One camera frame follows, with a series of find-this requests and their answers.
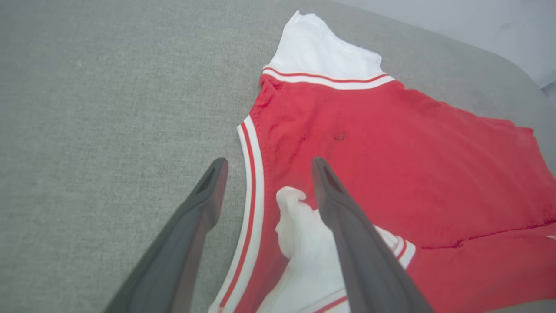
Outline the grey fabric sofa cushion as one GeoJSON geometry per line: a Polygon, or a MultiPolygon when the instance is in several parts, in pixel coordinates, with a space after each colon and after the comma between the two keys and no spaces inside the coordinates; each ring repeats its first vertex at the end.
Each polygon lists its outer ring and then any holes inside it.
{"type": "Polygon", "coordinates": [[[331,0],[0,0],[0,313],[103,313],[225,157],[191,305],[207,313],[242,226],[236,127],[296,11],[406,87],[532,127],[556,175],[556,108],[524,71],[397,20],[331,0]]]}

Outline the red and white garment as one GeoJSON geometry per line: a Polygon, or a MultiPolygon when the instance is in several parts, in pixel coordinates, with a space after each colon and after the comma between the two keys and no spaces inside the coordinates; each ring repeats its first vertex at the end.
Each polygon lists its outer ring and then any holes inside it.
{"type": "Polygon", "coordinates": [[[315,14],[285,24],[238,136],[242,230],[208,313],[355,313],[322,157],[437,313],[556,300],[556,178],[533,129],[407,89],[315,14]]]}

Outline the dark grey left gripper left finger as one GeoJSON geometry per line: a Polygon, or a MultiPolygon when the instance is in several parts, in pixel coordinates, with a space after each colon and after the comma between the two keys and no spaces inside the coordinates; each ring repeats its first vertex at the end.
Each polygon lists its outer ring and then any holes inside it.
{"type": "Polygon", "coordinates": [[[220,218],[228,161],[215,159],[104,313],[189,313],[207,234],[220,218]]]}

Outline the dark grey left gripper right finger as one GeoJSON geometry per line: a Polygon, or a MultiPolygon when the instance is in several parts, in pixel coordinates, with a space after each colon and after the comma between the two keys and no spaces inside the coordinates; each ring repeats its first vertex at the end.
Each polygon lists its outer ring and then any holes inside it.
{"type": "Polygon", "coordinates": [[[314,158],[321,218],[335,238],[352,313],[434,313],[328,162],[314,158]]]}

